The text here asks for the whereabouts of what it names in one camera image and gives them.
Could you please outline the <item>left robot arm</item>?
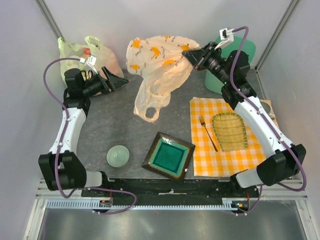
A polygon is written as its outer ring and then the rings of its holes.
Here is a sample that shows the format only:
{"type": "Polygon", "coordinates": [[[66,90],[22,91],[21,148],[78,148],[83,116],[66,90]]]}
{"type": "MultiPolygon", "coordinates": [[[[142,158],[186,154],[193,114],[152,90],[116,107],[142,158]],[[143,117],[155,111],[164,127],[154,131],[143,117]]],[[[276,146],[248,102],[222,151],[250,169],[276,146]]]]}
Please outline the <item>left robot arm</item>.
{"type": "Polygon", "coordinates": [[[47,154],[39,156],[38,164],[50,191],[92,187],[99,197],[106,196],[110,185],[102,171],[87,171],[77,157],[80,132],[85,123],[92,96],[109,94],[129,83],[112,74],[106,67],[84,80],[84,71],[72,68],[64,73],[67,88],[63,94],[62,122],[56,140],[47,154]]]}

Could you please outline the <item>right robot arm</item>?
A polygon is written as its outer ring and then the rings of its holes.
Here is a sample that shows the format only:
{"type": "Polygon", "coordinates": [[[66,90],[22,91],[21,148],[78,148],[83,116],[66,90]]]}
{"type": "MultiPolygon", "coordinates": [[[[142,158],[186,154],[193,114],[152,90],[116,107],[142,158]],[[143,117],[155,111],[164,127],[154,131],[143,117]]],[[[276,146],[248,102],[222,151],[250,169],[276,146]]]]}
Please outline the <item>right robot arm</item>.
{"type": "Polygon", "coordinates": [[[221,52],[217,43],[209,42],[200,49],[185,50],[182,55],[195,70],[208,70],[222,82],[223,99],[253,131],[266,157],[258,166],[232,175],[229,191],[240,197],[251,186],[283,186],[283,180],[303,172],[306,149],[287,138],[262,107],[246,79],[249,56],[244,51],[234,50],[223,58],[221,52]]]}

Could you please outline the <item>orange plastic trash bag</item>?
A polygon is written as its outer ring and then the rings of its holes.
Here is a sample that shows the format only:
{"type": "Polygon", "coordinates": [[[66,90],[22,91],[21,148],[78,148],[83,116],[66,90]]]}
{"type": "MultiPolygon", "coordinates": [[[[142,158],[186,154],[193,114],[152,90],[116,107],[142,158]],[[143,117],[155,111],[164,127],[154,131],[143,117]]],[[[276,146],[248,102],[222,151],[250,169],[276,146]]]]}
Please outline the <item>orange plastic trash bag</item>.
{"type": "Polygon", "coordinates": [[[199,49],[196,41],[176,35],[131,40],[126,51],[127,71],[143,78],[133,113],[155,122],[160,110],[170,103],[171,92],[183,85],[193,70],[183,51],[199,49]]]}

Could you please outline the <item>green trash bin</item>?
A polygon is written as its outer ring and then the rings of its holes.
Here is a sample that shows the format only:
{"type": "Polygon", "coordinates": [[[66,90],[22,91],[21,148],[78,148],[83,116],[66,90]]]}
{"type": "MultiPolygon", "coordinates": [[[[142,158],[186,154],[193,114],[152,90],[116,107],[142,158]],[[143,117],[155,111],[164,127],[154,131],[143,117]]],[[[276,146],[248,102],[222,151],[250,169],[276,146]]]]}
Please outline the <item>green trash bin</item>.
{"type": "MultiPolygon", "coordinates": [[[[227,59],[231,52],[238,50],[241,41],[241,37],[234,36],[234,41],[222,49],[221,57],[227,59]]],[[[248,63],[251,64],[256,53],[256,44],[253,41],[246,39],[242,47],[242,51],[248,55],[248,63]]],[[[223,86],[223,83],[209,71],[206,72],[204,85],[209,91],[219,95],[222,94],[221,88],[223,86]]]]}

